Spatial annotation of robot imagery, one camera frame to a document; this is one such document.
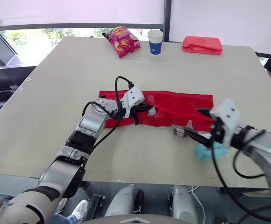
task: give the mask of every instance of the blue and white cup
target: blue and white cup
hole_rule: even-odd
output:
[[[150,52],[153,55],[159,55],[162,50],[163,32],[157,29],[148,32]]]

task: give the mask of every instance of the silver robot arm segment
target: silver robot arm segment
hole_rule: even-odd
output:
[[[142,91],[134,86],[120,100],[122,116],[144,101]],[[115,116],[120,108],[111,99],[99,98],[96,103]],[[85,174],[86,162],[93,146],[110,116],[99,106],[91,104],[71,136],[55,158],[42,172],[38,186],[14,197],[0,209],[0,224],[47,224],[62,198],[75,195]]]

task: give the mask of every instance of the sneaker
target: sneaker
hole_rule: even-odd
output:
[[[57,213],[60,213],[63,210],[63,208],[65,207],[66,203],[67,203],[67,198],[63,198],[60,201],[60,203],[59,203],[59,205],[57,207]]]
[[[87,211],[88,211],[88,201],[82,200],[75,207],[75,209],[72,212],[72,215],[74,215],[78,219],[78,222],[81,223],[86,217]]]

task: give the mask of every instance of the red cloth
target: red cloth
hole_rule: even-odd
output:
[[[192,53],[221,55],[223,48],[218,38],[186,36],[183,40],[182,50]]]
[[[119,98],[122,98],[127,90],[118,91]],[[148,116],[148,111],[139,112],[137,116],[140,124],[158,126],[171,126],[172,124],[186,126],[189,120],[192,120],[193,128],[199,131],[210,131],[213,122],[201,113],[197,108],[212,108],[212,95],[198,95],[174,93],[169,91],[143,91],[145,96],[144,102],[153,105],[157,109],[155,117]],[[100,91],[99,97],[107,99],[116,99],[115,91]],[[115,119],[109,119],[106,128],[114,127],[117,123]],[[122,119],[119,126],[130,125],[134,119],[129,117]]]

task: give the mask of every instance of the snack bag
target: snack bag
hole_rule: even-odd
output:
[[[102,33],[117,51],[119,58],[141,48],[139,40],[124,26],[115,27],[110,33]]]

